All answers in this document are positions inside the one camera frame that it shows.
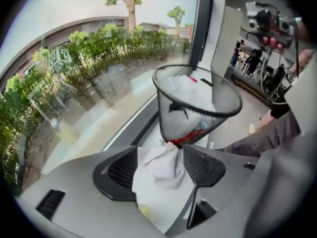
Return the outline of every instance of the sky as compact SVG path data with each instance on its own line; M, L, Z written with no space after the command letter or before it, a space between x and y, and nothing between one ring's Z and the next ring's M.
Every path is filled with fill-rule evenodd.
M106 6L106 0L28 0L14 20L0 48L0 75L26 45L60 25L89 17L128 16L126 5ZM196 0L142 0L136 6L136 24L164 23L175 26L167 16L169 10L181 6L186 14L181 26L194 23Z

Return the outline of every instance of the glass window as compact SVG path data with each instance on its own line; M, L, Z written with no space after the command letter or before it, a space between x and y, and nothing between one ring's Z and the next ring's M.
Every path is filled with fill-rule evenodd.
M102 151L156 93L155 68L187 63L196 0L28 0L0 49L5 179L20 194Z

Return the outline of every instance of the shoe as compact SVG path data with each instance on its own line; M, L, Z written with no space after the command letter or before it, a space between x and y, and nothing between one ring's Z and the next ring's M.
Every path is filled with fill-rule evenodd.
M256 126L253 123L249 124L248 133L250 136L256 133Z

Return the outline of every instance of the gray pants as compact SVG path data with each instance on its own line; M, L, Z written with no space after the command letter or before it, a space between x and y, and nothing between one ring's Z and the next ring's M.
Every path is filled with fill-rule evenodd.
M259 157L262 152L276 148L281 143L297 136L300 132L293 113L289 111L257 133L236 141L218 151Z

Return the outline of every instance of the hand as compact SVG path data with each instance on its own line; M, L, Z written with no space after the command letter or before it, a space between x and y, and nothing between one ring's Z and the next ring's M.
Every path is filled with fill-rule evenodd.
M271 46L273 49L278 49L281 53L283 52L284 50L284 47L283 45L277 43L276 39L275 38L270 38L268 39L268 37L263 37L262 38L262 42L264 45L266 46Z

